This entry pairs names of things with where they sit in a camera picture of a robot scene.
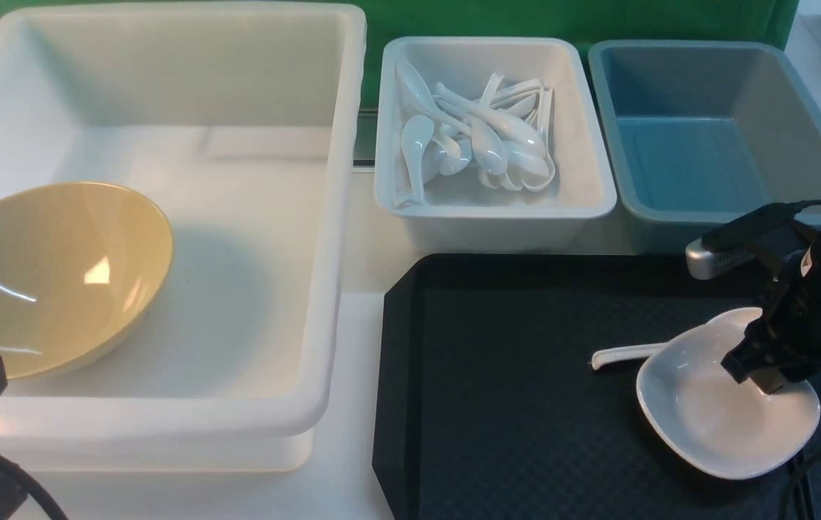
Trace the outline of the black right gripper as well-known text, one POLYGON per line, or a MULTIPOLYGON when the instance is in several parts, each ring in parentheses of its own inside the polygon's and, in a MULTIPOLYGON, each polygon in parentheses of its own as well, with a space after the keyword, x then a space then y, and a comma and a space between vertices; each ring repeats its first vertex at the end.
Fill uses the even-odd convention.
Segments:
POLYGON ((765 394, 807 381, 821 362, 821 239, 783 270, 768 307, 721 359, 737 383, 765 394))

